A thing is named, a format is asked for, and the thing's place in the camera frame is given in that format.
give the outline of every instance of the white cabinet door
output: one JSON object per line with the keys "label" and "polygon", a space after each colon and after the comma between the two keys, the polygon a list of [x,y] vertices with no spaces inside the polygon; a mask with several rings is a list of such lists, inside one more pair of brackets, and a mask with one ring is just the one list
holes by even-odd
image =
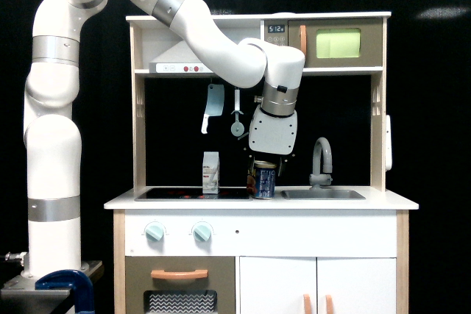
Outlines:
{"label": "white cabinet door", "polygon": [[241,314],[316,314],[316,258],[240,257]]}
{"label": "white cabinet door", "polygon": [[396,259],[317,258],[318,314],[395,314]]}

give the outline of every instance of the cabinet handle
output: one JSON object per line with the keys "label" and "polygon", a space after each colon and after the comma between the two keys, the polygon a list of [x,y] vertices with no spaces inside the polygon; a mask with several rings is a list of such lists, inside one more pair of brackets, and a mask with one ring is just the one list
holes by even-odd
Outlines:
{"label": "cabinet handle", "polygon": [[208,270],[195,270],[191,272],[166,272],[165,270],[153,270],[150,273],[153,279],[204,279],[208,277]]}
{"label": "cabinet handle", "polygon": [[333,314],[333,304],[332,296],[330,294],[325,296],[325,301],[327,302],[327,314]]}
{"label": "cabinet handle", "polygon": [[300,36],[301,36],[301,52],[304,53],[304,56],[308,56],[308,35],[306,33],[306,25],[300,26]]}
{"label": "cabinet handle", "polygon": [[311,297],[308,294],[304,295],[304,314],[311,314]]}

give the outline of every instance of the hanging utensil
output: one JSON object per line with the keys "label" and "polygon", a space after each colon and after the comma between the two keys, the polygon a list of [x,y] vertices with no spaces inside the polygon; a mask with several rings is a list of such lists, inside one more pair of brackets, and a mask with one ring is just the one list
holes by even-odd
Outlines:
{"label": "hanging utensil", "polygon": [[241,111],[241,90],[239,88],[235,88],[234,90],[234,111],[231,114],[235,113],[235,122],[230,127],[230,131],[233,133],[234,136],[238,137],[244,133],[244,125],[240,121],[238,121],[238,115],[243,114]]}
{"label": "hanging utensil", "polygon": [[224,107],[224,85],[208,85],[208,100],[206,102],[206,110],[203,115],[203,122],[201,125],[201,132],[208,133],[208,120],[209,117],[217,117],[222,114]]}

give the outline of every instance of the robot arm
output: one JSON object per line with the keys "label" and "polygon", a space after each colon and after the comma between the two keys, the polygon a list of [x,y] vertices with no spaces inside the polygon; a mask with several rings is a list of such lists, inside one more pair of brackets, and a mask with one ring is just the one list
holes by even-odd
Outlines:
{"label": "robot arm", "polygon": [[[304,55],[247,39],[236,45],[202,0],[131,0],[181,36],[195,55],[229,83],[249,88],[266,77],[250,124],[250,147],[289,154],[296,137],[297,88]],[[33,63],[26,80],[29,271],[33,277],[80,263],[80,134],[71,120],[79,90],[79,37],[107,0],[44,0],[33,26]]]}
{"label": "robot arm", "polygon": [[294,106],[305,60],[301,51],[254,38],[236,45],[215,25],[203,0],[131,1],[183,38],[202,63],[230,84],[250,88],[265,76],[261,106],[250,124],[250,148],[291,153],[297,132]]}

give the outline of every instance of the stove knob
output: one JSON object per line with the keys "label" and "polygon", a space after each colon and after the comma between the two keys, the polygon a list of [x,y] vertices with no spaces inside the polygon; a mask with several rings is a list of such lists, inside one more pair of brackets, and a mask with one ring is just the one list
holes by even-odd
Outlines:
{"label": "stove knob", "polygon": [[198,222],[193,226],[193,236],[199,242],[207,242],[211,238],[211,225],[207,222]]}
{"label": "stove knob", "polygon": [[151,222],[145,229],[146,238],[152,242],[158,242],[165,234],[165,227],[159,222]]}

